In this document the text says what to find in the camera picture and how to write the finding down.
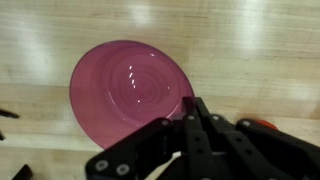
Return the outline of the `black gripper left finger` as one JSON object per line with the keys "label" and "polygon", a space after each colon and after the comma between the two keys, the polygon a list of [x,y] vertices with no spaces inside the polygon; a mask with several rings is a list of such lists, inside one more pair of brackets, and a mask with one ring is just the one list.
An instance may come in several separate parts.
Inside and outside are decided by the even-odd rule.
{"label": "black gripper left finger", "polygon": [[86,180],[143,180],[181,145],[181,120],[157,118],[91,158]]}

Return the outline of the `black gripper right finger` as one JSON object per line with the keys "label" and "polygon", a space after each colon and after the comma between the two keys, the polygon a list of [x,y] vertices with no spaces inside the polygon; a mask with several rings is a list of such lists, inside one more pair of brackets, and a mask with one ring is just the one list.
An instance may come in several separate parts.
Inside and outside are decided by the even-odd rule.
{"label": "black gripper right finger", "polygon": [[183,134],[194,180],[320,180],[320,147],[266,121],[231,124],[200,98],[183,99]]}

